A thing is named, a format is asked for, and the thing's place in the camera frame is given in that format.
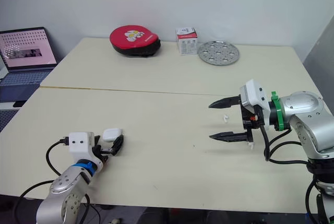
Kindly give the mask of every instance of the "metal plate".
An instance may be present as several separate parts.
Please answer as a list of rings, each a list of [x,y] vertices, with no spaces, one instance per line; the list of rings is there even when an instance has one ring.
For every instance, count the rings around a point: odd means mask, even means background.
[[[212,41],[201,45],[198,55],[205,62],[216,66],[231,65],[239,59],[238,49],[224,41]]]

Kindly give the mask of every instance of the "table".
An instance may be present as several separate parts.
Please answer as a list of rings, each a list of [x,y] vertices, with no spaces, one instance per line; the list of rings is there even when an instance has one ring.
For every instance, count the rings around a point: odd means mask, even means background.
[[[69,132],[110,127],[125,142],[99,173],[88,194],[97,204],[304,213],[311,174],[304,165],[264,161],[264,142],[254,131],[246,143],[227,144],[210,134],[241,132],[239,107],[208,105],[221,96],[154,92],[39,88],[0,133],[0,194],[20,195],[55,179],[47,148]],[[230,117],[224,123],[223,116]],[[276,136],[273,130],[269,137]],[[283,140],[297,139],[292,132]],[[282,147],[277,159],[306,159],[300,146]],[[59,171],[73,163],[68,147],[50,154]],[[48,186],[28,196],[45,198]],[[315,196],[311,197],[315,211]]]
[[[300,90],[319,94],[293,48],[237,48],[236,63],[213,66],[197,55],[180,56],[175,42],[161,42],[155,57],[130,58],[116,52],[109,39],[84,38],[41,86],[234,96],[254,78],[279,96]]]

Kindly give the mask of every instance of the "black cable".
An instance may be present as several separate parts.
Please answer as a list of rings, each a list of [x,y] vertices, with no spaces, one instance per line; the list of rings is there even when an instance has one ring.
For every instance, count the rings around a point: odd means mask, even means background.
[[[268,161],[270,159],[269,139],[265,127],[262,125],[260,126],[260,129],[263,135],[263,139],[265,140],[265,159]]]
[[[19,204],[21,203],[22,199],[24,198],[24,196],[26,194],[28,194],[31,190],[33,190],[34,188],[38,187],[38,186],[41,186],[41,185],[45,185],[45,184],[49,184],[49,183],[52,183],[53,181],[43,181],[43,182],[40,182],[40,183],[37,183],[33,186],[31,186],[30,188],[28,188],[27,190],[25,190],[21,195],[20,197],[18,198],[18,200],[16,201],[15,205],[14,205],[14,208],[13,208],[13,218],[15,220],[15,222],[17,224],[20,224],[20,221],[19,219],[17,218],[17,208],[19,206]]]
[[[296,145],[302,145],[300,142],[282,142],[280,144],[278,144],[277,146],[275,146],[271,151],[270,151],[270,156],[272,156],[272,154],[279,149],[280,147],[284,146],[284,145],[288,145],[288,144],[296,144]]]
[[[313,224],[318,224],[318,222],[316,221],[316,219],[314,218],[314,216],[311,213],[311,210],[309,209],[309,195],[310,195],[311,190],[312,190],[313,186],[315,185],[316,181],[317,181],[317,179],[313,178],[313,180],[309,184],[309,186],[308,186],[308,188],[306,190],[306,194],[305,194],[306,211],[307,211],[307,214],[308,214],[310,220],[313,222]]]
[[[274,139],[272,139],[272,140],[269,142],[269,145],[271,146],[272,143],[274,143],[276,140],[278,140],[278,139],[284,137],[285,135],[291,133],[291,131],[292,131],[292,129],[289,127],[289,129],[288,129],[287,131],[285,131],[284,133],[282,133],[282,134],[276,136]]]
[[[267,133],[265,131],[265,128],[263,126],[260,126],[261,128],[261,132],[262,132],[262,135],[265,139],[265,144],[266,144],[266,140],[268,139],[268,136],[267,136]],[[296,145],[302,145],[301,143],[299,142],[282,142],[280,144],[278,144],[277,146],[275,146],[272,150],[270,150],[270,145],[272,145],[276,140],[284,137],[285,135],[289,134],[290,132],[292,131],[291,128],[289,128],[287,131],[285,131],[284,133],[276,136],[274,139],[272,139],[270,142],[269,142],[269,145],[265,145],[265,150],[264,150],[264,156],[266,158],[266,161],[270,161],[272,163],[275,163],[275,164],[305,164],[305,165],[311,165],[310,162],[308,161],[304,161],[304,160],[274,160],[274,159],[271,159],[271,156],[272,154],[280,147],[284,146],[284,145],[288,145],[288,144],[296,144]]]
[[[49,147],[49,149],[46,151],[46,155],[45,155],[47,164],[52,169],[52,171],[54,171],[58,176],[60,176],[61,174],[51,164],[49,154],[50,154],[51,149],[54,148],[55,146],[57,146],[60,143],[62,143],[62,142],[59,140],[56,143],[52,144],[51,147]]]
[[[101,215],[100,215],[100,212],[92,205],[90,204],[91,208],[93,208],[95,210],[95,212],[98,214],[99,216],[99,224],[101,224]]]
[[[87,200],[87,205],[86,205],[86,209],[85,209],[85,212],[79,222],[79,224],[83,224],[83,222],[85,221],[85,218],[87,217],[87,214],[88,214],[88,210],[89,210],[89,205],[90,205],[90,199],[89,199],[89,196],[87,194],[85,194],[85,198]]]

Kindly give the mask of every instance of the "small white object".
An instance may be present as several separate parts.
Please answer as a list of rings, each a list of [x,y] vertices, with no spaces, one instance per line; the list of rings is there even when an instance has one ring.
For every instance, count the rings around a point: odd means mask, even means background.
[[[248,145],[251,147],[251,148],[250,148],[251,150],[254,149],[254,142],[248,142]]]
[[[229,117],[227,114],[224,115],[224,121],[225,121],[225,123],[228,122],[228,119],[229,119],[229,118],[230,118],[230,117]]]
[[[120,128],[109,128],[104,130],[102,139],[105,142],[114,142],[122,134],[122,129]]]

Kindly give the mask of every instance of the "white box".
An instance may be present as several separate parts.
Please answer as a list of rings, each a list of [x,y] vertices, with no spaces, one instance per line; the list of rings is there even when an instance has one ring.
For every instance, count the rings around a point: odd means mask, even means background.
[[[197,54],[197,33],[193,27],[176,28],[176,43],[182,55]]]

